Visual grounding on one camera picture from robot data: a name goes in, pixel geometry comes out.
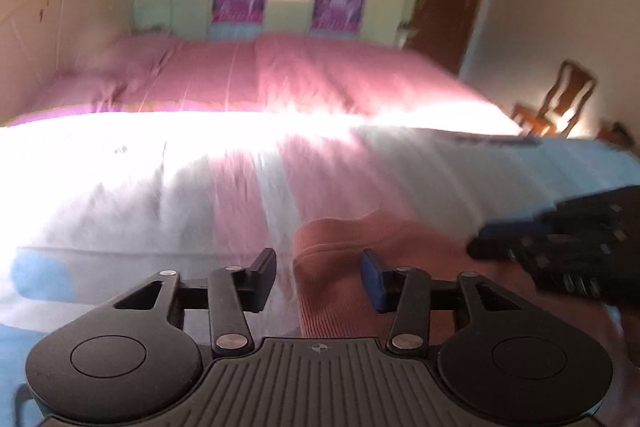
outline wooden headboard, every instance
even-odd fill
[[[56,70],[128,30],[107,0],[0,0],[0,124]]]

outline wooden chair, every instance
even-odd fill
[[[568,77],[566,87],[559,96],[556,107],[551,108],[551,103],[558,91],[560,91],[565,74]],[[589,71],[572,60],[565,60],[558,71],[558,79],[546,94],[540,110],[536,111],[527,105],[517,103],[513,107],[511,120],[519,125],[528,124],[531,127],[529,136],[569,136],[569,133],[580,120],[584,105],[591,98],[595,88],[596,78]],[[566,127],[558,127],[558,121],[574,106],[576,98],[583,91],[584,93]]]

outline bed sheet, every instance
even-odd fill
[[[117,62],[118,54],[108,57]],[[130,62],[130,54],[125,59]],[[114,63],[111,69],[123,68]],[[117,81],[113,96],[104,98],[109,79],[100,89],[86,87],[97,82],[95,71],[57,78],[32,106],[37,110],[13,124],[92,112],[251,111],[351,115],[363,123],[481,134],[520,132],[498,107],[428,58],[362,42],[289,34],[252,42],[184,42],[155,77]],[[96,93],[99,100],[91,98]]]
[[[12,421],[30,347],[155,271],[202,277],[273,247],[276,284],[250,327],[258,338],[295,335],[290,245],[302,223],[382,209],[464,241],[489,219],[640,184],[638,161],[598,142],[292,118],[89,114],[0,129],[3,157],[11,158],[0,164],[2,425]],[[640,372],[612,328],[598,330],[616,360],[601,419],[638,426]],[[208,341],[197,313],[186,329]],[[37,422],[32,403],[22,418]]]

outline pink blanket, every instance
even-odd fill
[[[138,55],[131,51],[136,46]],[[253,42],[176,45],[139,36],[92,62],[101,64],[98,71],[57,77],[13,124],[91,112],[196,110],[348,114],[376,124],[520,131],[426,58],[360,42],[267,34]]]

